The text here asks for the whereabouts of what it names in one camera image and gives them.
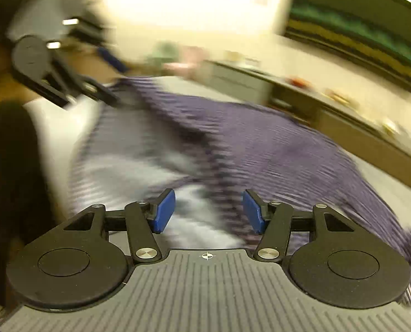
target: tv screen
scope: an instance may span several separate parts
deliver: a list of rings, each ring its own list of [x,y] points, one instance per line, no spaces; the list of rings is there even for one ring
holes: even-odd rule
[[[340,55],[411,92],[407,0],[292,0],[284,36]]]

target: purple fabric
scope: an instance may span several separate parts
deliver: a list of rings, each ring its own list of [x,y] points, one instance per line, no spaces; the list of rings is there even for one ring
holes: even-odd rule
[[[402,229],[353,161],[329,138],[269,108],[165,93],[151,78],[122,79],[114,87],[119,93],[131,89],[184,137],[186,153],[202,166],[203,183],[228,229],[249,248],[260,237],[242,211],[246,188],[300,210],[321,202],[338,206],[411,266],[411,230]],[[307,241],[302,234],[293,235],[289,251]],[[411,281],[403,302],[411,306]]]

